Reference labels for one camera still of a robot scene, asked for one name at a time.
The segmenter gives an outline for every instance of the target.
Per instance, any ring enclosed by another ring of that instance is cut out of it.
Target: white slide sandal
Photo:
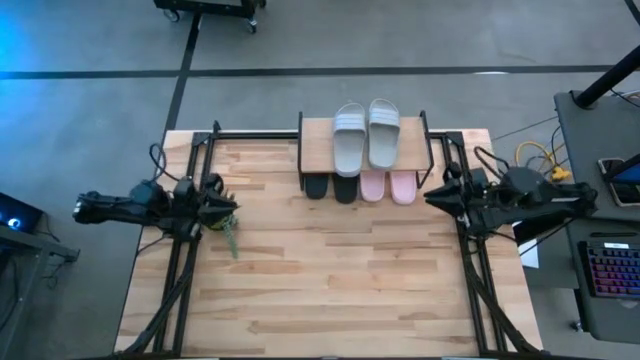
[[[390,170],[398,155],[400,113],[385,99],[375,99],[369,107],[369,163]]]
[[[356,177],[362,169],[362,153],[367,137],[365,111],[360,104],[347,104],[333,121],[333,162],[342,177]]]

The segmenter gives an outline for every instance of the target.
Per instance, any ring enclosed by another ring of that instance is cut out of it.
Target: wooden table
[[[462,131],[477,167],[470,150],[490,148],[489,133]],[[192,133],[167,134],[169,172],[185,173]],[[395,205],[388,191],[375,204],[339,204],[331,189],[309,200],[298,185],[296,148],[285,140],[216,142],[213,171],[242,206],[240,259],[233,260],[221,234],[204,234],[183,356],[476,355],[452,218],[420,198]],[[442,149],[434,143],[433,151],[436,166],[423,191],[442,184]],[[140,246],[158,235],[145,229]],[[170,248],[166,241],[137,259],[116,350],[131,344],[158,309]],[[495,237],[487,248],[500,305],[541,347],[516,245]],[[495,348],[486,308],[483,317]]]

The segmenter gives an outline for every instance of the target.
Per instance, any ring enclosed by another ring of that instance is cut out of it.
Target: concrete floor
[[[269,0],[257,18],[250,35],[239,19],[204,16],[191,68],[610,65],[640,40],[622,0]],[[179,70],[190,27],[190,15],[170,23],[151,1],[8,0],[0,72]],[[403,115],[426,110],[432,128],[483,127],[497,137],[553,116],[556,92],[599,75],[565,70],[194,77],[176,128],[210,128],[214,119],[227,129],[293,128],[300,110],[330,116],[346,101],[385,97]],[[162,140],[176,78],[87,77],[0,81],[0,191],[45,210],[53,231],[82,250],[57,288],[39,289],[16,359],[105,355],[115,341],[140,228],[78,225],[71,210],[79,192],[125,194],[151,174],[147,147]],[[639,87],[633,75],[618,90]],[[547,143],[556,127],[502,138],[495,151],[511,159],[518,143]],[[630,359],[640,351],[573,333],[569,291],[532,288],[532,298],[553,353]]]

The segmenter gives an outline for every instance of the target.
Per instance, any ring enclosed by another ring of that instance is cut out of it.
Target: rgb keyboard
[[[640,300],[640,246],[580,243],[591,295]]]

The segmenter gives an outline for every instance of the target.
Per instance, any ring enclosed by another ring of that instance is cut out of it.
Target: black slide sandal
[[[328,188],[329,174],[304,174],[304,192],[309,199],[322,199]]]
[[[351,204],[358,197],[358,181],[360,175],[352,178],[345,178],[336,173],[331,174],[333,179],[333,192],[336,200],[341,204]]]

